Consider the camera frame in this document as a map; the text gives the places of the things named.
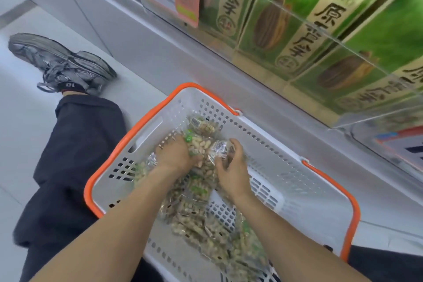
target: floor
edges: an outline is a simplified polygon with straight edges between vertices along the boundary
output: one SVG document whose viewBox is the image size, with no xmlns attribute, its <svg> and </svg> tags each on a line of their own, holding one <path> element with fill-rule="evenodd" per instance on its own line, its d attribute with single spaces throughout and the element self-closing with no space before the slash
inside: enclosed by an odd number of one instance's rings
<svg viewBox="0 0 423 282">
<path fill-rule="evenodd" d="M 2 15 L 25 0 L 0 0 L 0 281 L 17 282 L 26 250 L 13 244 L 12 231 L 25 204 L 37 190 L 33 170 L 56 122 L 55 107 L 60 94 L 36 88 L 41 73 L 16 58 L 7 48 L 14 33 L 36 33 L 55 39 L 73 51 L 99 55 L 118 73 L 103 97 L 117 103 L 127 120 L 135 124 L 165 94 L 119 64 L 111 56 L 35 6 L 5 26 Z"/>
</svg>

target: shopping basket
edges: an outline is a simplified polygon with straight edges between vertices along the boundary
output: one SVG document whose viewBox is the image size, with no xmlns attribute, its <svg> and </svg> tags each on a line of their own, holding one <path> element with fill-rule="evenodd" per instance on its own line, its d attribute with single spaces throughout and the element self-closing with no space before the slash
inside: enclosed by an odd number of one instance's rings
<svg viewBox="0 0 423 282">
<path fill-rule="evenodd" d="M 225 138 L 244 146 L 251 188 L 267 207 L 294 227 L 346 260 L 360 219 L 357 201 L 342 186 L 314 168 L 304 158 L 194 83 L 180 85 L 154 107 L 119 142 L 108 160 L 89 179 L 84 198 L 101 217 L 133 189 L 135 163 L 153 151 L 167 135 L 188 126 L 188 115 L 200 112 L 215 121 Z M 213 192 L 209 212 L 230 230 L 235 211 Z M 170 225 L 157 220 L 144 257 L 168 281 L 228 281 L 213 263 L 172 234 Z M 272 272 L 263 277 L 272 279 Z"/>
</svg>

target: black sock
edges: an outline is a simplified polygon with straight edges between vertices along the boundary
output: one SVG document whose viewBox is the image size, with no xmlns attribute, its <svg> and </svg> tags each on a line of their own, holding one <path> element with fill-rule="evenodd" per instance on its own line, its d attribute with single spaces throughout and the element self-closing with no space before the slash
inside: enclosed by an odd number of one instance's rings
<svg viewBox="0 0 423 282">
<path fill-rule="evenodd" d="M 80 92 L 80 93 L 87 94 L 84 87 L 74 82 L 58 83 L 57 88 L 60 90 L 61 93 L 71 91 L 71 92 Z"/>
</svg>

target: gray sneaker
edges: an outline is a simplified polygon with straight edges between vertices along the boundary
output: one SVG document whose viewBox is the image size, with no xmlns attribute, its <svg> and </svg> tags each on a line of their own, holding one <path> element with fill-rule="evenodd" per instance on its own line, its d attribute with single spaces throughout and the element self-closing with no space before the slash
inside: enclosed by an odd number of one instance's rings
<svg viewBox="0 0 423 282">
<path fill-rule="evenodd" d="M 31 33 L 17 33 L 9 39 L 9 50 L 43 72 L 43 92 L 60 92 L 59 84 L 76 83 L 98 95 L 104 85 L 117 77 L 116 72 L 100 57 L 79 51 L 72 53 L 55 40 Z"/>
</svg>

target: hand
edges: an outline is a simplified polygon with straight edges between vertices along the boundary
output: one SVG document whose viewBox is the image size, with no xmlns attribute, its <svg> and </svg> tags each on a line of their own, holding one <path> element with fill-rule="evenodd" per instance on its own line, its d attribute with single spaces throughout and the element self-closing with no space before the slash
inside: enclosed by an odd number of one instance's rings
<svg viewBox="0 0 423 282">
<path fill-rule="evenodd" d="M 221 157 L 214 159 L 214 164 L 219 176 L 220 185 L 229 198 L 236 204 L 236 201 L 244 196 L 253 195 L 250 186 L 250 176 L 248 175 L 247 163 L 244 159 L 244 149 L 236 139 L 230 139 L 235 146 L 235 156 L 228 169 L 225 170 Z"/>
<path fill-rule="evenodd" d="M 166 170 L 176 180 L 186 175 L 189 170 L 203 159 L 202 155 L 190 156 L 188 145 L 181 135 L 170 139 L 163 148 L 156 148 L 157 168 Z"/>
</svg>

